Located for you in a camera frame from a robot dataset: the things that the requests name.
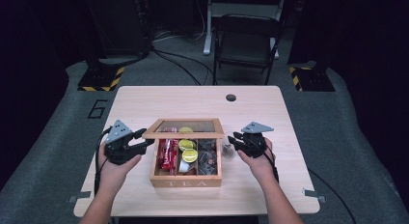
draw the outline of black backdrop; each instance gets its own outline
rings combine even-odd
[[[307,0],[288,62],[319,61],[345,81],[358,124],[409,209],[409,0]],[[339,45],[326,45],[334,38]]]

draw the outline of black chair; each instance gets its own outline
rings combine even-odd
[[[281,25],[270,17],[244,14],[225,14],[215,26],[213,85],[216,85],[217,67],[222,64],[268,69],[264,84],[268,84]],[[270,39],[275,39],[273,47]]]

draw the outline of person's left hand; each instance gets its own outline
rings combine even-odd
[[[104,154],[105,151],[105,142],[103,142],[99,146],[98,151],[98,164],[99,170],[101,169],[102,164],[106,160],[106,156]],[[114,163],[109,162],[106,160],[105,164],[103,164],[102,170],[100,172],[100,182],[99,182],[99,191],[103,191],[104,193],[108,193],[110,195],[116,196],[118,191],[120,191],[123,183],[125,182],[127,173],[135,167],[136,164],[141,160],[141,155],[135,155],[125,164],[117,165]]]

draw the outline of wooden table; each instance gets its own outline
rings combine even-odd
[[[229,94],[235,95],[236,101],[227,101]],[[274,127],[274,131],[263,135],[273,142],[281,188],[298,213],[319,211],[316,198],[303,194],[303,188],[314,187],[278,87],[121,87],[105,128],[121,120],[135,131],[150,127],[160,118],[219,118],[226,136],[252,121]],[[74,208],[77,216],[85,213],[94,198],[94,160],[81,189],[92,191],[92,195],[78,199]],[[237,153],[231,159],[222,157],[221,187],[154,188],[150,183],[152,160],[153,146],[149,146],[139,164],[129,172],[114,202],[112,216],[267,214],[259,184]]]

